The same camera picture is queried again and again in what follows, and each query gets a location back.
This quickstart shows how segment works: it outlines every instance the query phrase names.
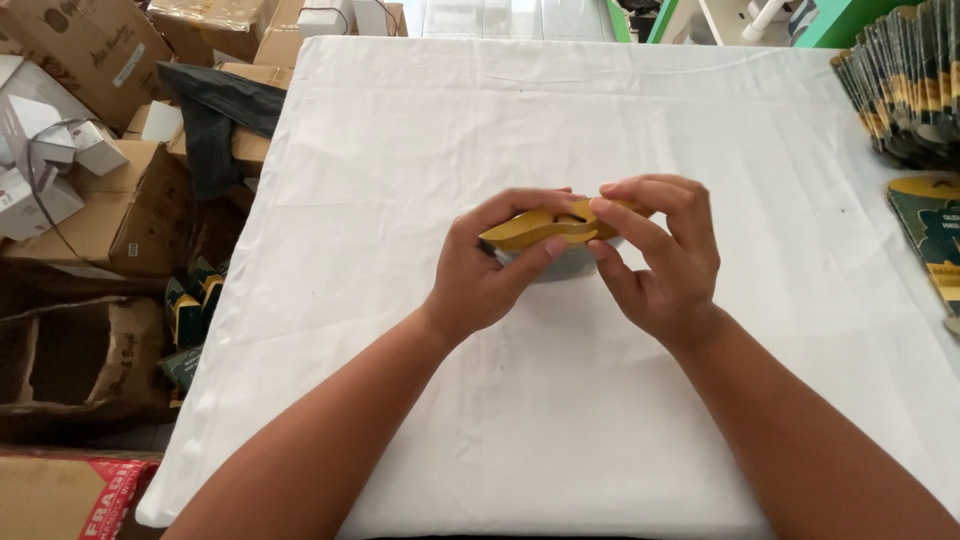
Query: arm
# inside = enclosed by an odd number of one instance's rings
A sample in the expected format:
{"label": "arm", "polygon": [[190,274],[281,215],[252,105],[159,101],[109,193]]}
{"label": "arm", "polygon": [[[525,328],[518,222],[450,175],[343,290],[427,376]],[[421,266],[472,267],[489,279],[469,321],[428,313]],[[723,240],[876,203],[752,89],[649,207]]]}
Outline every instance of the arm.
{"label": "arm", "polygon": [[960,539],[919,482],[713,304],[720,257],[702,185],[649,175],[600,192],[666,214],[672,235],[591,202],[651,270],[633,272],[605,242],[588,247],[624,314],[684,369],[782,540]]}
{"label": "arm", "polygon": [[519,209],[569,211],[577,197],[508,190],[459,217],[423,306],[237,450],[163,539],[333,538],[444,358],[502,318],[566,248],[561,238],[549,238],[504,268],[479,249],[477,235]]}

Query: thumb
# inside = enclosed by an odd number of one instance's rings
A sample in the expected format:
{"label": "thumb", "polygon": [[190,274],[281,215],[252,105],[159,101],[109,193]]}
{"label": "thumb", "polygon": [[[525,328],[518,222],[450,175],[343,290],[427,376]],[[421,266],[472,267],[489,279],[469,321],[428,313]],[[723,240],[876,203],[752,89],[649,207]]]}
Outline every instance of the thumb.
{"label": "thumb", "polygon": [[566,240],[561,236],[551,236],[523,250],[519,257],[503,267],[498,274],[506,286],[517,294],[530,286],[546,270],[546,267],[566,250]]}
{"label": "thumb", "polygon": [[613,299],[621,309],[627,309],[636,302],[639,286],[636,283],[636,274],[626,264],[613,246],[603,240],[587,242],[587,249],[593,259],[597,261],[597,270],[600,277],[613,295]]}

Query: hand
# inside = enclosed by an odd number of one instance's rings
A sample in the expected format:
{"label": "hand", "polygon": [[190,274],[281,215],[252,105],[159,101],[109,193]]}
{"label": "hand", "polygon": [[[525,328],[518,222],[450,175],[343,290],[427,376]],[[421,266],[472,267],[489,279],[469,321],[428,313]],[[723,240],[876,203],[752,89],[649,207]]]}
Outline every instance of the hand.
{"label": "hand", "polygon": [[593,213],[634,244],[651,268],[634,272],[607,242],[587,243],[624,315],[674,354],[708,339],[721,311],[713,304],[720,255],[707,189],[679,176],[643,175],[603,184],[600,194],[663,212],[670,230],[620,205],[590,200]]}
{"label": "hand", "polygon": [[503,318],[520,293],[566,249],[566,240],[553,236],[504,267],[480,249],[480,233],[529,209],[571,212],[570,203],[583,197],[571,194],[568,187],[507,189],[453,221],[440,253],[437,279],[422,308],[451,343]]}

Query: wrinkled fabric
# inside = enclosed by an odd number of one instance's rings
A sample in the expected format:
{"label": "wrinkled fabric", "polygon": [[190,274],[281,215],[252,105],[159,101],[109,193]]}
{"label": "wrinkled fabric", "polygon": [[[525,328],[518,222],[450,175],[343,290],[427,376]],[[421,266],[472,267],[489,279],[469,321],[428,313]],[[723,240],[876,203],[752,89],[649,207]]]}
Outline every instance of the wrinkled fabric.
{"label": "wrinkled fabric", "polygon": [[273,137],[287,92],[209,67],[161,61],[160,80],[183,111],[186,159],[200,201],[215,199],[243,181],[231,151],[237,124]]}
{"label": "wrinkled fabric", "polygon": [[[169,525],[418,306],[455,216],[508,186],[594,195],[643,172],[710,189],[716,302],[956,514],[960,352],[832,54],[308,39],[137,519]],[[773,537],[682,370],[598,276],[530,287],[458,347],[340,531],[426,534]]]}

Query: white pipe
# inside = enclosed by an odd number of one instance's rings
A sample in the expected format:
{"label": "white pipe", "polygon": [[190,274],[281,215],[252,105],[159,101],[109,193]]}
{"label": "white pipe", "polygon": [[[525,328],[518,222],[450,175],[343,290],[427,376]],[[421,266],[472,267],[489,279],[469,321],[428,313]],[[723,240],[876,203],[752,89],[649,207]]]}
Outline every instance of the white pipe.
{"label": "white pipe", "polygon": [[767,31],[767,25],[783,7],[783,4],[784,2],[781,0],[768,0],[767,5],[763,6],[756,18],[747,25],[747,28],[743,29],[743,34],[741,34],[743,38],[752,43],[760,41]]}

